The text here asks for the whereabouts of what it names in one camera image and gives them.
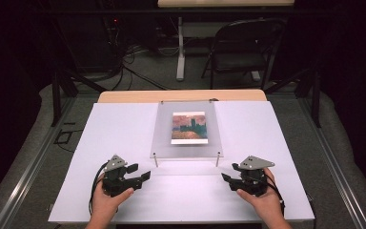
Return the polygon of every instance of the metal device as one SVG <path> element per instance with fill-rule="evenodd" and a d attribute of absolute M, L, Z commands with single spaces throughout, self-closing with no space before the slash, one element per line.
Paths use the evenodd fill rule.
<path fill-rule="evenodd" d="M 141 175 L 141 177 L 124 178 L 125 174 L 130 174 L 138 170 L 138 164 L 126 166 L 127 162 L 120 156 L 114 155 L 104 168 L 103 189 L 111 197 L 115 197 L 129 188 L 140 189 L 142 183 L 151 177 L 151 171 Z"/>
<path fill-rule="evenodd" d="M 271 161 L 256 156 L 248 156 L 240 165 L 233 164 L 233 168 L 240 172 L 241 179 L 234 179 L 222 173 L 221 175 L 230 184 L 232 191 L 242 189 L 259 197 L 266 193 L 268 187 L 267 176 L 264 174 L 263 168 L 272 166 L 275 164 Z"/>

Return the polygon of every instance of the white desk leg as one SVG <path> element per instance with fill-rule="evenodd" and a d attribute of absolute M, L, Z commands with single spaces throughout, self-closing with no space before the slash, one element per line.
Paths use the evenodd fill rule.
<path fill-rule="evenodd" d="M 178 31 L 179 31 L 179 58 L 177 62 L 177 81 L 183 81 L 184 79 L 184 47 L 183 47 L 183 22 L 182 18 L 179 17 L 179 24 L 178 24 Z"/>

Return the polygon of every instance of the desk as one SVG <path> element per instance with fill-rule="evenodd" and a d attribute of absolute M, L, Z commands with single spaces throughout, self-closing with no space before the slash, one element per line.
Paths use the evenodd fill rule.
<path fill-rule="evenodd" d="M 150 149 L 158 101 L 205 98 L 221 100 L 215 102 L 224 148 L 218 167 L 214 158 L 158 159 L 156 167 Z M 248 155 L 275 162 L 271 170 L 286 202 L 287 220 L 314 218 L 273 107 L 260 90 L 102 93 L 93 106 L 49 221 L 89 221 L 92 181 L 100 165 L 114 154 L 130 164 L 139 164 L 131 177 L 152 172 L 143 188 L 120 206 L 112 220 L 120 224 L 260 222 L 254 208 L 232 192 L 221 176 L 238 176 L 232 163 Z"/>
<path fill-rule="evenodd" d="M 159 8 L 224 8 L 224 7 L 291 7 L 295 0 L 159 0 Z M 213 37 L 223 25 L 227 23 L 210 23 L 207 26 L 189 25 L 190 29 L 184 30 L 182 17 L 178 18 L 179 57 L 177 62 L 176 80 L 184 79 L 185 55 L 183 37 L 193 36 L 201 31 L 200 36 Z"/>

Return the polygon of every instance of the chair leg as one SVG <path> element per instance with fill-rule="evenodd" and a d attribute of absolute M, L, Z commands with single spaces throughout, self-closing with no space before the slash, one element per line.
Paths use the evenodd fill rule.
<path fill-rule="evenodd" d="M 266 80 L 267 80 L 267 70 L 265 70 L 263 73 L 263 79 L 261 80 L 261 85 L 260 85 L 261 90 L 264 90 L 264 86 L 266 85 Z"/>
<path fill-rule="evenodd" d="M 208 58 L 207 62 L 206 62 L 206 67 L 204 67 L 204 70 L 203 70 L 203 74 L 201 74 L 201 78 L 204 78 L 204 75 L 206 74 L 206 71 L 208 70 L 208 66 L 210 64 L 210 57 Z"/>
<path fill-rule="evenodd" d="M 213 68 L 211 68 L 211 74 L 210 74 L 210 89 L 214 87 L 214 71 Z"/>

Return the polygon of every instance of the hand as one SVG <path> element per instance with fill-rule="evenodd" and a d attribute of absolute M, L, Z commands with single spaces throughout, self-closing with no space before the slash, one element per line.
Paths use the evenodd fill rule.
<path fill-rule="evenodd" d="M 99 178 L 96 189 L 93 194 L 93 202 L 91 207 L 91 220 L 87 225 L 88 228 L 106 228 L 114 214 L 118 210 L 118 206 L 133 194 L 133 188 L 129 188 L 120 195 L 115 197 L 108 196 L 103 191 L 103 182 Z"/>
<path fill-rule="evenodd" d="M 273 180 L 271 181 L 268 179 L 268 182 L 274 185 L 275 177 L 273 176 L 272 172 L 268 168 L 265 168 L 264 173 Z M 240 197 L 252 204 L 257 214 L 261 219 L 263 219 L 270 229 L 291 228 L 290 224 L 285 220 L 281 213 L 280 199 L 278 198 L 275 190 L 273 190 L 270 186 L 267 188 L 266 193 L 258 198 L 241 189 L 238 189 L 236 192 Z"/>

